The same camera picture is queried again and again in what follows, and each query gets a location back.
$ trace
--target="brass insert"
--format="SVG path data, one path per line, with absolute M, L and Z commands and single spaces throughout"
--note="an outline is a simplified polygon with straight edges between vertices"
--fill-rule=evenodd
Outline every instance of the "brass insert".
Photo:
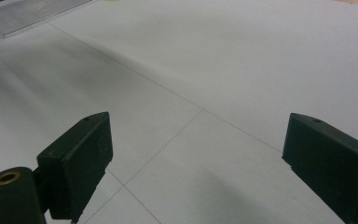
M 21 176 L 21 174 L 18 171 L 5 172 L 0 175 L 0 185 L 6 185 L 6 184 L 13 183 L 18 178 L 20 178 L 20 176 Z

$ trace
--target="dark green plastic part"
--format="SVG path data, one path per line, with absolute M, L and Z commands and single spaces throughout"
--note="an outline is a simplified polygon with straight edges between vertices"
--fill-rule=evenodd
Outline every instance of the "dark green plastic part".
M 291 114 L 282 158 L 345 223 L 358 224 L 358 140 Z
M 0 224 L 44 224 L 32 170 L 16 167 L 0 173 Z
M 51 216 L 77 222 L 112 158 L 107 112 L 82 119 L 41 152 L 37 162 L 51 186 Z

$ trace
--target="grout line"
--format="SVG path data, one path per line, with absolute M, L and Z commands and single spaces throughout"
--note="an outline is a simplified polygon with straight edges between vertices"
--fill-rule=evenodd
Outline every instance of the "grout line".
M 107 172 L 109 172 L 112 176 L 114 176 L 114 177 L 118 180 L 118 182 L 120 182 L 120 184 L 121 184 L 122 186 L 124 186 L 123 182 L 121 182 L 121 181 L 117 178 L 117 176 L 115 176 L 115 175 L 113 174 L 112 171 L 110 171 L 110 170 L 107 169 L 107 168 L 106 168 L 106 170 L 107 170 Z
M 41 98 L 39 97 L 33 90 L 33 88 L 26 82 L 24 81 L 24 79 L 22 79 L 15 71 L 14 69 L 0 56 L 0 60 L 2 61 L 2 63 L 4 63 L 7 68 L 19 79 L 21 80 L 21 82 L 27 86 L 29 88 L 29 90 L 34 94 L 34 97 L 36 97 L 43 105 L 45 105 L 50 112 L 63 124 L 63 126 L 65 126 L 66 128 L 69 128 L 69 126 L 63 122 L 62 118 L 60 116 L 57 115 L 57 113 Z
M 144 209 L 146 209 L 146 211 L 147 211 L 159 224 L 161 224 L 161 222 L 149 211 L 149 209 L 146 208 L 146 206 L 145 206 L 143 203 L 141 203 L 141 201 L 139 201 L 139 199 L 138 199 L 137 197 L 135 197 L 135 195 L 134 195 L 129 189 L 127 189 L 126 186 L 124 186 L 123 188 L 126 189 L 126 190 L 132 195 L 132 197 L 134 197 L 135 200 L 138 201 L 138 203 L 139 203 L 141 206 L 143 206 Z
M 89 219 L 87 219 L 85 222 L 84 222 L 84 224 L 86 224 L 87 222 L 89 222 L 90 221 L 90 219 L 92 219 L 95 215 L 97 215 L 97 213 L 107 204 L 107 203 L 109 203 L 110 202 L 110 200 L 112 200 L 113 199 L 113 197 L 115 197 L 115 195 L 116 194 L 118 194 L 118 192 L 119 191 L 121 191 L 123 188 L 125 188 L 124 187 L 124 185 L 123 186 L 121 186 L 121 188 L 116 192 L 116 193 L 114 193 L 113 195 L 112 195 L 112 197 L 110 197 L 100 208 L 98 208 L 98 210 L 97 211 L 95 211 L 95 213 L 94 214 L 92 214 L 92 216 L 91 217 L 89 217 Z
M 84 45 L 85 47 L 87 47 L 87 48 L 89 48 L 89 49 L 92 49 L 93 51 L 95 51 L 95 52 L 97 52 L 97 53 L 100 53 L 101 55 L 103 55 L 105 58 L 107 58 L 107 59 L 109 59 L 109 60 L 112 60 L 112 61 L 114 61 L 114 62 L 116 62 L 116 63 L 121 64 L 122 66 L 124 66 L 124 67 L 126 67 L 127 69 L 131 70 L 132 72 L 134 72 L 134 73 L 137 74 L 138 76 L 143 77 L 143 78 L 145 78 L 145 79 L 147 79 L 147 80 L 149 80 L 149 81 L 155 83 L 156 85 L 160 86 L 160 87 L 163 88 L 164 90 L 171 92 L 172 94 L 178 96 L 179 98 L 185 100 L 186 102 L 188 102 L 188 103 L 190 103 L 190 104 L 192 104 L 192 105 L 195 105 L 195 106 L 201 108 L 202 110 L 205 110 L 206 112 L 212 114 L 212 115 L 215 116 L 216 118 L 221 119 L 223 122 L 229 124 L 230 126 L 234 127 L 235 129 L 237 129 L 237 130 L 239 130 L 239 131 L 241 131 L 241 132 L 243 132 L 243 133 L 245 133 L 245 134 L 247 134 L 247 135 L 253 137 L 255 140 L 257 140 L 257 141 L 259 141 L 259 142 L 265 144 L 266 146 L 270 147 L 271 149 L 274 149 L 275 151 L 278 151 L 278 152 L 282 153 L 279 149 L 277 149 L 277 148 L 271 146 L 271 145 L 268 144 L 267 142 L 265 142 L 265 141 L 263 141 L 263 140 L 261 140 L 261 139 L 255 137 L 254 135 L 252 135 L 252 134 L 250 134 L 250 133 L 247 133 L 245 130 L 243 130 L 243 129 L 237 127 L 237 126 L 234 125 L 233 123 L 231 123 L 231 122 L 229 122 L 229 121 L 227 121 L 227 120 L 225 120 L 225 119 L 220 118 L 218 115 L 216 115 L 215 113 L 209 111 L 208 109 L 204 108 L 203 106 L 198 105 L 198 104 L 192 102 L 191 100 L 186 99 L 186 98 L 183 97 L 182 95 L 180 95 L 180 94 L 178 94 L 178 93 L 176 93 L 176 92 L 174 92 L 174 91 L 171 91 L 171 90 L 167 89 L 166 87 L 162 86 L 161 84 L 159 84 L 157 81 L 151 79 L 150 77 L 147 77 L 147 76 L 145 76 L 145 75 L 142 75 L 141 73 L 137 72 L 137 71 L 134 70 L 133 68 L 128 67 L 126 64 L 124 64 L 124 63 L 122 63 L 122 62 L 119 62 L 118 60 L 116 60 L 116 59 L 110 57 L 109 55 L 107 55 L 107 54 L 105 54 L 105 53 L 99 51 L 98 49 L 93 48 L 91 45 L 89 45 L 89 44 L 83 42 L 82 40 L 80 40 L 80 39 L 78 39 L 78 38 L 76 38 L 76 37 L 74 37 L 74 36 L 72 36 L 72 35 L 66 33 L 64 30 L 62 30 L 62 29 L 60 29 L 60 28 L 54 26 L 53 24 L 51 24 L 51 23 L 49 23 L 49 24 L 50 24 L 52 27 L 56 28 L 58 31 L 64 33 L 65 35 L 68 35 L 69 37 L 72 37 L 75 41 L 79 42 L 80 44 Z
M 202 113 L 202 111 L 204 111 L 204 109 L 201 109 L 200 112 L 197 113 L 197 114 L 194 116 L 194 118 L 192 118 L 173 138 L 171 138 L 171 140 L 168 141 L 168 143 L 165 144 L 164 147 L 162 147 L 162 149 L 160 149 L 150 160 L 148 160 L 148 161 L 146 162 L 146 164 L 145 164 L 144 166 L 142 166 L 142 168 L 139 169 L 138 172 L 136 172 L 136 174 L 133 175 L 133 176 L 130 178 L 130 180 L 127 181 L 127 182 L 124 184 L 124 186 L 127 186 L 127 184 L 130 183 L 130 181 L 132 181 L 132 179 L 133 179 L 134 177 L 136 177 L 136 176 L 146 167 L 147 164 L 149 164 L 153 159 L 155 159 L 155 158 L 157 157 L 157 155 L 159 154 L 160 151 L 162 151 L 164 148 L 166 148 L 167 145 L 169 145 L 170 142 L 173 141 L 173 139 L 175 139 L 185 128 L 187 128 L 187 126 L 188 126 L 191 122 L 193 122 L 193 120 L 196 119 L 196 117 L 198 117 L 199 114 Z

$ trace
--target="floor tile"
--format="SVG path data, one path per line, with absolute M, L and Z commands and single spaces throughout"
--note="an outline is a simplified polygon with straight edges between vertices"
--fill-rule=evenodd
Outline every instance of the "floor tile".
M 88 224 L 143 223 L 158 224 L 147 210 L 126 190 L 121 189 Z
M 358 138 L 356 5 L 101 1 L 51 24 L 277 149 L 291 112 Z
M 200 111 L 56 30 L 19 41 L 0 56 L 66 125 L 110 112 L 115 156 L 109 170 L 122 183 Z
M 202 112 L 127 188 L 161 223 L 341 223 L 281 156 Z
M 36 156 L 67 127 L 0 60 L 0 172 L 37 167 Z
M 83 211 L 78 224 L 86 223 L 100 208 L 103 207 L 123 186 L 118 180 L 107 172 L 100 184 L 97 186 L 92 198 L 89 200 L 88 205 Z M 69 220 L 55 220 L 52 219 L 49 211 L 45 214 L 46 222 L 48 224 L 68 224 Z
M 0 54 L 3 54 L 7 51 L 12 51 L 15 48 L 18 48 L 21 45 L 26 45 L 28 41 L 33 39 L 39 39 L 39 41 L 47 41 L 47 37 L 44 36 L 45 33 L 53 29 L 52 26 L 46 23 L 34 25 L 27 29 L 26 31 L 20 32 L 19 34 L 13 35 L 11 37 L 2 37 L 0 36 Z

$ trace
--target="metal grate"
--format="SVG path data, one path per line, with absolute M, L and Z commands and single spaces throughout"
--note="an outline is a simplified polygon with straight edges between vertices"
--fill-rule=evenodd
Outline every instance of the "metal grate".
M 21 0 L 0 6 L 0 35 L 10 35 L 90 0 Z

